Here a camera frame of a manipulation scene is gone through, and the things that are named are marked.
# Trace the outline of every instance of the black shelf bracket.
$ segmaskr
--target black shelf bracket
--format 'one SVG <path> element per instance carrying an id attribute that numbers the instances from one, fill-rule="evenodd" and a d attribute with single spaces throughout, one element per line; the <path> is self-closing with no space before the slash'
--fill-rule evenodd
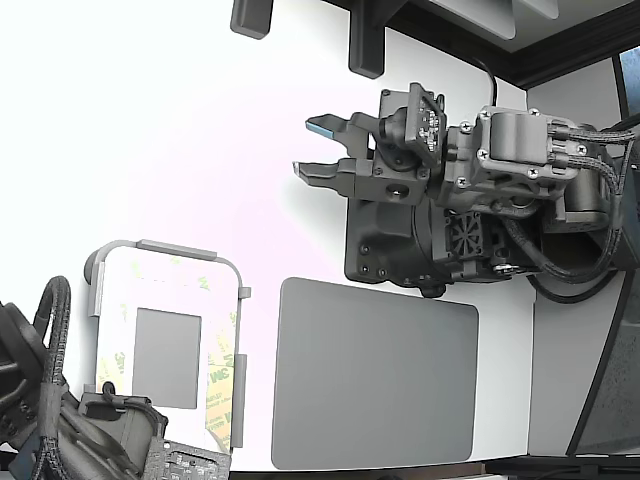
<path id="1" fill-rule="evenodd" d="M 384 73 L 385 26 L 408 0 L 354 0 L 350 8 L 349 70 L 367 78 Z"/>
<path id="2" fill-rule="evenodd" d="M 234 0 L 231 30 L 261 40 L 271 29 L 273 0 Z"/>

